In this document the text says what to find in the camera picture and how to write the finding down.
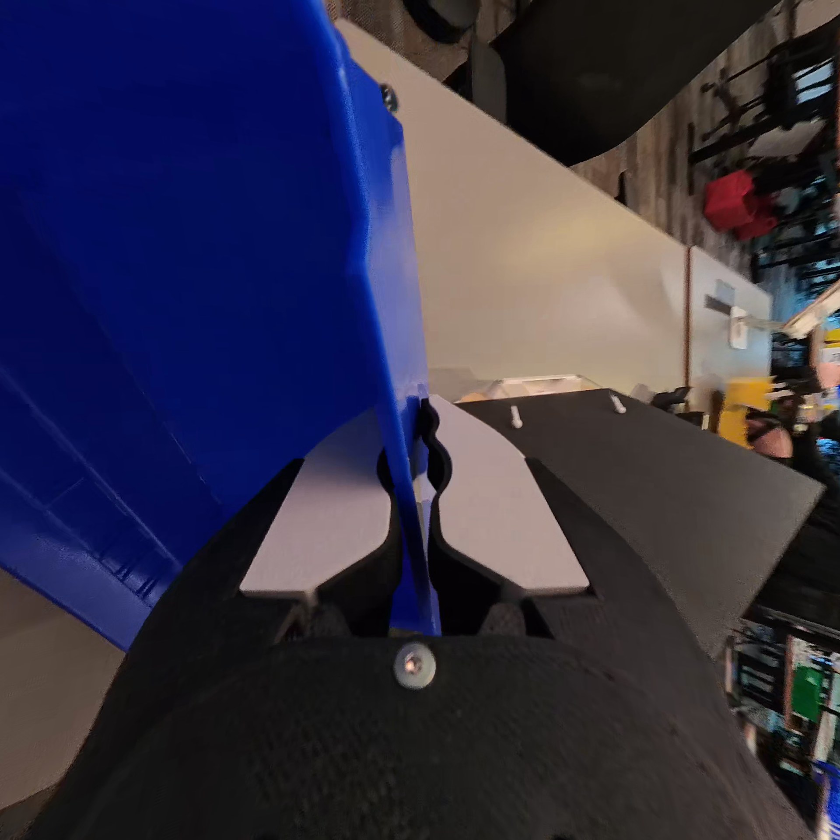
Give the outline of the black office chair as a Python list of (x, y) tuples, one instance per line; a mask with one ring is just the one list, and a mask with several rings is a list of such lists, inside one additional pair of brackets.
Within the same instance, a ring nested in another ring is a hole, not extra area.
[(492, 42), (507, 126), (566, 166), (630, 138), (774, 1), (535, 1)]

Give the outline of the yellow container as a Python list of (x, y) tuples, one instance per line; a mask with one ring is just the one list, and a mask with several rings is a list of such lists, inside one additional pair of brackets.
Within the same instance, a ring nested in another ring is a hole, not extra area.
[(769, 411), (768, 394), (772, 390), (773, 378), (768, 375), (730, 379), (722, 391), (717, 435), (742, 448), (751, 448), (748, 441), (748, 414)]

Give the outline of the blue plastic bin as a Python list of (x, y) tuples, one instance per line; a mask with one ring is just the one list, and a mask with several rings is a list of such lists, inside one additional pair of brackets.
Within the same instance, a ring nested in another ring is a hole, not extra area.
[(403, 127), (324, 2), (2, 2), (2, 569), (121, 650), (293, 459), (426, 351)]

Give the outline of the black sign panel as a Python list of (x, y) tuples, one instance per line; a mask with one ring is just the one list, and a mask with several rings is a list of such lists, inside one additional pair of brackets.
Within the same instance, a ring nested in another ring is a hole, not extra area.
[(537, 459), (641, 557), (701, 648), (725, 637), (824, 492), (788, 466), (608, 390), (455, 407)]

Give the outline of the red container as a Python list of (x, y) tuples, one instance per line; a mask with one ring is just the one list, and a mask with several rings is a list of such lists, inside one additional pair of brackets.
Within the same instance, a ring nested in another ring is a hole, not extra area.
[(757, 193), (746, 171), (735, 171), (706, 185), (703, 215), (712, 228), (739, 242), (772, 233), (779, 217), (772, 196)]

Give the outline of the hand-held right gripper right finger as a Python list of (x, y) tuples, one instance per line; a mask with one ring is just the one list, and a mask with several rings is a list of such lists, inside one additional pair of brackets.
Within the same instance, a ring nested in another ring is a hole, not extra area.
[(498, 604), (590, 589), (525, 456), (439, 395), (423, 403), (434, 489), (427, 566), (444, 635), (475, 635)]

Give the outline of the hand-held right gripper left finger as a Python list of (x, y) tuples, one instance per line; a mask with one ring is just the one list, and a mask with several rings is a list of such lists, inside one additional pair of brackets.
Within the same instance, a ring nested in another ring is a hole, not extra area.
[(305, 456), (239, 591), (334, 607), (352, 634), (387, 635), (402, 577), (400, 512), (371, 408)]

